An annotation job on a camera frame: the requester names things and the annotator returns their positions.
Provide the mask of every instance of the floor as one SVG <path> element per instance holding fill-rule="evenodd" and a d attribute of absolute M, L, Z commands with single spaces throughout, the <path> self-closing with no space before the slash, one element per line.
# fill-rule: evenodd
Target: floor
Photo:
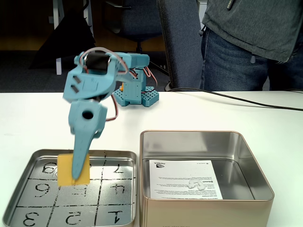
<path fill-rule="evenodd" d="M 62 75 L 56 74 L 55 62 L 47 63 L 40 69 L 28 69 L 36 51 L 1 51 L 0 52 L 0 92 L 63 92 L 67 73 L 75 68 L 74 56 L 62 59 Z M 165 64 L 165 53 L 148 53 L 156 64 Z M 154 67 L 150 67 L 157 78 L 157 91 L 164 91 L 169 77 Z M 152 79 L 148 86 L 154 86 Z"/>

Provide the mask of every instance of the office chair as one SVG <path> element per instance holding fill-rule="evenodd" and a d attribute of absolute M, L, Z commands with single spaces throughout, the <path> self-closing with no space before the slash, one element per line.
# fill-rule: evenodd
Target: office chair
<path fill-rule="evenodd" d="M 108 19 L 106 9 L 116 9 Z M 162 35 L 156 0 L 122 0 L 120 4 L 104 1 L 102 5 L 102 24 L 116 35 L 137 42 L 137 53 L 142 53 L 141 42 Z M 154 64 L 162 73 L 168 72 Z"/>
<path fill-rule="evenodd" d="M 157 0 L 157 7 L 170 78 L 165 91 L 177 87 L 200 88 L 204 64 L 196 0 Z"/>

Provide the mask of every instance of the metal tin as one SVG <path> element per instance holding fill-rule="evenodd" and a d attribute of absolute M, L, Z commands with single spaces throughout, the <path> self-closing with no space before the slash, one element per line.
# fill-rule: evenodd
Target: metal tin
<path fill-rule="evenodd" d="M 136 154 L 89 151 L 90 184 L 58 187 L 57 157 L 72 150 L 36 151 L 3 216 L 7 227 L 133 227 Z"/>
<path fill-rule="evenodd" d="M 140 150 L 141 227 L 265 227 L 274 192 L 233 131 L 145 131 Z M 211 160 L 223 200 L 150 198 L 149 160 Z"/>

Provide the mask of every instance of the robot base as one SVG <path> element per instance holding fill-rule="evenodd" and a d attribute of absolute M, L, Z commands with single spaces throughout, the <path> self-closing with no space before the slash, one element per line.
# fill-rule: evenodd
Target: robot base
<path fill-rule="evenodd" d="M 153 87 L 146 87 L 146 91 L 151 91 L 153 90 Z M 132 103 L 125 101 L 123 99 L 123 91 L 120 89 L 116 90 L 114 93 L 114 96 L 116 98 L 116 101 L 121 105 L 121 106 L 127 106 L 128 104 L 138 104 L 138 103 Z M 157 102 L 159 100 L 159 93 L 157 91 L 152 91 L 152 92 L 146 92 L 141 94 L 141 103 L 145 107 L 150 107 L 152 104 Z"/>

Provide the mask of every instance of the robotic arm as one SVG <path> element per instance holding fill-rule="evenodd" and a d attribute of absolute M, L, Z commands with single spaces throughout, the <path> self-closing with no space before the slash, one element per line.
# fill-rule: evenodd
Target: robotic arm
<path fill-rule="evenodd" d="M 147 76 L 155 79 L 147 68 L 146 54 L 115 53 L 96 47 L 76 56 L 74 63 L 77 67 L 68 73 L 63 98 L 71 103 L 68 121 L 75 135 L 72 177 L 77 180 L 92 140 L 100 137 L 106 121 L 117 117 L 116 113 L 116 117 L 106 119 L 107 108 L 99 102 L 112 96 L 115 105 L 117 100 L 121 106 L 148 107 L 158 101 L 159 93 L 146 87 Z M 123 82 L 117 91 L 116 81 Z"/>

